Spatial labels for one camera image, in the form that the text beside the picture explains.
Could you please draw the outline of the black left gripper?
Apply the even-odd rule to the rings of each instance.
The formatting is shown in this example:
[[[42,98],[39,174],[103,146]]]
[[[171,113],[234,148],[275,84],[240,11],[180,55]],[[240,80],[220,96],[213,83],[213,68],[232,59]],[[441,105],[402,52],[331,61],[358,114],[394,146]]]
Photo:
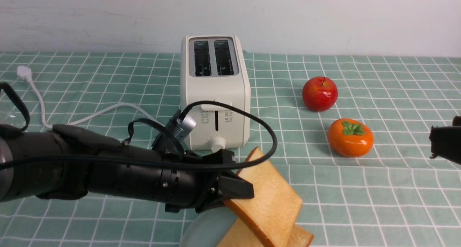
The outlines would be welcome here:
[[[232,170],[206,171],[204,167],[234,165],[235,154],[226,149],[200,156],[186,150],[181,157],[176,150],[160,150],[163,162],[191,164],[196,171],[163,169],[159,182],[159,202],[165,203],[165,211],[179,213],[195,209],[201,213],[223,206],[222,201],[254,198],[252,183],[239,177]]]

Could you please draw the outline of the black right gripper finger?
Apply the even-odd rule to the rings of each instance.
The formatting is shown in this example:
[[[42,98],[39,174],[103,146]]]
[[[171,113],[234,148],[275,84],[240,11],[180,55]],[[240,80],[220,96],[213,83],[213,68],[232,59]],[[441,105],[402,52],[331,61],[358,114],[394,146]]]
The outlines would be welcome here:
[[[431,157],[442,157],[445,160],[461,164],[461,117],[455,116],[448,127],[431,127]]]

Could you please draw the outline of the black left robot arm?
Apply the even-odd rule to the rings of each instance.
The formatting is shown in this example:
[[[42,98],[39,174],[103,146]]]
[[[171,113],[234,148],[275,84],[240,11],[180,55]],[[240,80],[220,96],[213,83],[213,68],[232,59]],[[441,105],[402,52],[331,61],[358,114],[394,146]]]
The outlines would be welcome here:
[[[99,193],[164,203],[167,212],[201,213],[255,196],[252,183],[231,170],[207,170],[234,163],[228,150],[182,156],[70,125],[32,133],[1,125],[1,202],[31,196],[75,201]]]

